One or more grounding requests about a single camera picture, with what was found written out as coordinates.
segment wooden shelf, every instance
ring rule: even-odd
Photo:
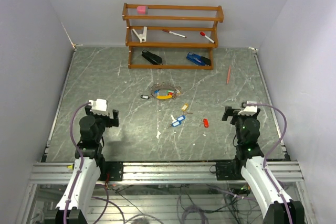
[[[140,5],[124,3],[122,11],[122,19],[126,20],[126,39],[125,44],[129,46],[129,68],[158,68],[158,69],[213,69],[214,62],[212,56],[213,48],[218,47],[217,24],[223,22],[224,14],[221,6],[185,6],[185,5],[146,5],[148,9],[168,9],[168,10],[206,10],[216,11],[216,17],[196,17],[196,16],[155,16],[155,15],[129,15],[128,9],[135,9]],[[130,20],[189,20],[189,21],[204,21],[214,22],[212,27],[186,27],[186,26],[147,26],[147,30],[162,30],[171,31],[210,31],[211,39],[215,43],[199,43],[199,42],[162,42],[162,41],[147,41],[140,43],[132,41],[132,29],[142,29],[143,26],[132,26]],[[209,59],[212,62],[211,66],[198,65],[134,65],[132,64],[133,47],[176,47],[176,48],[207,48],[209,49]]]

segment black bracket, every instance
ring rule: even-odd
[[[235,160],[216,162],[216,178],[217,180],[243,180],[240,172],[237,170]]]
[[[105,162],[105,174],[102,174],[99,180],[102,181],[122,181],[124,174],[124,165],[122,162]]]

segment marker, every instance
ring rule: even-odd
[[[207,38],[209,41],[211,41],[211,43],[215,43],[212,39],[210,39],[208,36],[206,36],[204,32],[200,32],[199,34],[201,34],[203,37]]]
[[[162,29],[165,33],[169,33],[169,34],[173,34],[173,35],[177,35],[177,36],[181,36],[181,37],[183,37],[183,38],[187,38],[187,36],[184,36],[184,35],[182,35],[182,34],[177,34],[177,33],[174,33],[173,31],[169,31],[169,30],[167,30],[167,29]]]
[[[231,65],[229,66],[229,70],[227,71],[226,84],[229,84],[230,73],[231,73]]]

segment blue stapler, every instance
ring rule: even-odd
[[[191,62],[200,65],[200,66],[205,66],[204,61],[201,60],[201,56],[194,54],[192,52],[189,52],[187,54],[187,60],[190,60]]]

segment gray marble surface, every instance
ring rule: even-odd
[[[135,63],[147,63],[142,49],[134,53]],[[147,49],[163,58],[164,63],[189,64],[191,51],[207,56],[201,49]],[[221,118],[226,105],[238,108],[241,102],[255,100],[267,103],[267,96],[250,49],[214,49],[214,70],[128,69],[128,48],[79,47],[75,53],[65,94],[50,148],[48,162],[74,160],[75,148],[69,136],[69,123],[75,109],[89,99],[107,99],[110,110],[119,110],[120,126],[105,131],[103,154],[107,161],[199,161],[234,158],[232,140],[235,130]],[[226,84],[231,65],[230,82]],[[182,88],[175,100],[143,100],[155,83],[170,82]],[[189,104],[181,126],[168,128]],[[79,140],[78,122],[85,115],[82,109],[74,123],[74,136]],[[207,118],[209,128],[200,126]],[[269,109],[261,108],[259,144],[268,151],[278,139]],[[278,146],[272,158],[283,158]]]

